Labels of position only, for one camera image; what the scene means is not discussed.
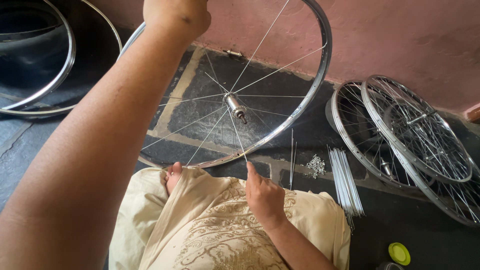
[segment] green lid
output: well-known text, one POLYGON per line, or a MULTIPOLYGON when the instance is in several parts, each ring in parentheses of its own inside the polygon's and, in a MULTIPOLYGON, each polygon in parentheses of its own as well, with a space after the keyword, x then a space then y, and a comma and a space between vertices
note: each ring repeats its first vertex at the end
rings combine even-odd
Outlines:
POLYGON ((408 265, 410 263, 410 253, 407 248, 400 243, 391 243, 388 246, 388 253, 393 261, 398 264, 408 265))

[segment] gold embroidery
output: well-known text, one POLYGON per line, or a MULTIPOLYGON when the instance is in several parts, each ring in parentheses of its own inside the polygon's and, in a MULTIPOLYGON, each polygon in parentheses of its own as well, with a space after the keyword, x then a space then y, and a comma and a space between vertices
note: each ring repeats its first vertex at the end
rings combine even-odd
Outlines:
MULTIPOLYGON (((250 212, 245 181, 236 178, 230 181, 217 205, 193 220, 175 266, 189 269, 201 260, 210 262, 214 269, 288 269, 250 212)), ((289 220, 296 195, 294 191, 285 190, 284 211, 289 220)))

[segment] foot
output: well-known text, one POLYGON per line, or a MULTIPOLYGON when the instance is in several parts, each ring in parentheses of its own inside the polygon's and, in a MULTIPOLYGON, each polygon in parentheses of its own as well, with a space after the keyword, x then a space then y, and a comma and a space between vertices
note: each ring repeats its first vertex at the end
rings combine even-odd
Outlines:
POLYGON ((177 182, 180 179, 182 172, 182 167, 180 162, 176 162, 173 166, 168 168, 167 176, 165 176, 165 181, 167 182, 167 194, 170 196, 173 189, 177 185, 177 182))

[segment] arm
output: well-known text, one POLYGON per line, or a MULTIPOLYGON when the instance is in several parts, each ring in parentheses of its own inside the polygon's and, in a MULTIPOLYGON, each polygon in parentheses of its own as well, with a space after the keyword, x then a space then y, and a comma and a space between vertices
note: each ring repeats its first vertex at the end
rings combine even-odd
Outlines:
POLYGON ((101 269, 148 125, 210 24, 206 0, 146 0, 146 29, 41 148, 0 215, 0 269, 101 269))
POLYGON ((285 190, 247 163, 247 203, 253 215, 293 270, 335 270, 335 266, 288 221, 283 211, 285 190))

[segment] pink wall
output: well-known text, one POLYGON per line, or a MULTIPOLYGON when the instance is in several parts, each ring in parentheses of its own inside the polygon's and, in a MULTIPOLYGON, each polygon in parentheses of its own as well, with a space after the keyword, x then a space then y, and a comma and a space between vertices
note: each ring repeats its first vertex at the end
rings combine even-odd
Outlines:
MULTIPOLYGON (((138 26, 142 0, 91 0, 115 23, 138 26)), ((209 0, 203 42, 251 56, 286 0, 209 0)), ((384 74, 432 105, 463 112, 480 103, 480 2, 477 0, 318 0, 333 33, 327 79, 384 74)), ((315 17, 291 0, 256 57, 278 66, 321 47, 315 17)), ((294 69, 312 74, 315 53, 294 69)))

